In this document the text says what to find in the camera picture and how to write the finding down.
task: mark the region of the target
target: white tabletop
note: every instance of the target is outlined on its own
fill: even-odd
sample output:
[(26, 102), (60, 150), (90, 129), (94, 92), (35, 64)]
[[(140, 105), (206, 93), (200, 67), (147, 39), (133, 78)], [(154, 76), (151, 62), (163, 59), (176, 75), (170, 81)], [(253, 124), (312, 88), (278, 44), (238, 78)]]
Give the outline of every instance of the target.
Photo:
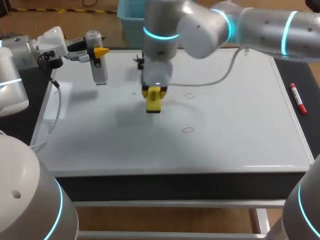
[[(172, 82), (219, 79), (234, 52), (219, 49), (197, 60), (179, 50)], [(273, 58), (242, 51), (226, 80), (206, 87), (169, 86), (163, 111), (148, 114), (136, 53), (106, 55), (107, 85), (95, 85), (89, 63), (65, 60), (57, 70), (61, 120), (37, 151), (56, 177), (296, 172), (313, 162)], [(54, 92), (42, 106), (33, 143), (45, 138), (53, 123)], [(194, 130), (185, 133), (185, 128)]]

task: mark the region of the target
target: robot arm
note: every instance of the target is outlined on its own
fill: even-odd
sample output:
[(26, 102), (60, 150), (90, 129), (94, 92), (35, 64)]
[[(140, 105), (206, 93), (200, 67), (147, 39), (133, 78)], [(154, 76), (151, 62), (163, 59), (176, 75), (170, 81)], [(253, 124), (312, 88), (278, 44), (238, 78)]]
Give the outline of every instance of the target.
[(141, 78), (147, 112), (155, 112), (154, 106), (160, 112), (161, 103), (151, 104), (154, 101), (146, 91), (155, 95), (161, 92), (159, 87), (167, 90), (178, 41), (196, 59), (208, 57), (228, 42), (288, 61), (320, 60), (320, 15), (316, 13), (243, 8), (231, 2), (208, 9), (189, 0), (152, 0), (145, 3), (144, 22)]
[(0, 47), (11, 50), (17, 69), (29, 69), (38, 66), (38, 58), (45, 56), (53, 69), (62, 66), (62, 57), (81, 63), (89, 62), (96, 85), (107, 83), (107, 65), (103, 56), (109, 49), (103, 48), (100, 32), (88, 31), (83, 38), (66, 40), (59, 26), (56, 26), (37, 39), (19, 36), (0, 40)]

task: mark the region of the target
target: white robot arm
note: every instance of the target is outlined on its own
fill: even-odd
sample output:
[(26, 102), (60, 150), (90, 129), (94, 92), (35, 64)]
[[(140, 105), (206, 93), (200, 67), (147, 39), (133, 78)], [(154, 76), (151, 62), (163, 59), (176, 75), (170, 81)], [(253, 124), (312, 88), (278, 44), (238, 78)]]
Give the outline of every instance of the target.
[(76, 208), (36, 154), (0, 135), (0, 159), (0, 239), (76, 240)]
[[(155, 87), (167, 90), (179, 41), (197, 59), (208, 57), (228, 42), (288, 61), (320, 60), (317, 13), (243, 8), (226, 1), (209, 9), (189, 0), (147, 0), (144, 25), (142, 92), (150, 87), (152, 91)], [(149, 111), (155, 106), (157, 111)], [(157, 113), (161, 104), (150, 104), (147, 97), (146, 108)]]

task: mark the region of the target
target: yellow object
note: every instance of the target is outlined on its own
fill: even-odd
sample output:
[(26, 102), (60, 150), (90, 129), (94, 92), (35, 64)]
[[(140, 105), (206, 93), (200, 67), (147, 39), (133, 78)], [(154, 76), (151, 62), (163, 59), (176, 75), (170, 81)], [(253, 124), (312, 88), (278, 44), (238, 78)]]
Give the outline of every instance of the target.
[(163, 99), (166, 94), (167, 94), (167, 91), (160, 91), (160, 98)]
[(94, 48), (94, 56), (96, 59), (102, 58), (108, 52), (109, 52), (109, 48), (104, 48), (104, 47), (95, 47)]
[(161, 112), (161, 87), (149, 87), (146, 96), (146, 112), (149, 114), (158, 114)]

